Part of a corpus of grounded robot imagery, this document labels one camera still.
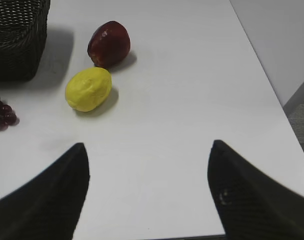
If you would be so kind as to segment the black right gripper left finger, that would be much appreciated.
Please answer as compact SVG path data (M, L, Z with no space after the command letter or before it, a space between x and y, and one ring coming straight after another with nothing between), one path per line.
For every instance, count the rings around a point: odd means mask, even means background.
M70 240L89 187L89 161L76 143L32 180L0 199L0 240Z

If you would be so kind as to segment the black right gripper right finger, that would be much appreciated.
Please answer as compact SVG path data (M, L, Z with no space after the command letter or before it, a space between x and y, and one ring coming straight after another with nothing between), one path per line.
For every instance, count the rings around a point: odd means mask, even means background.
M229 240L304 240L304 197L257 169L222 140L207 179Z

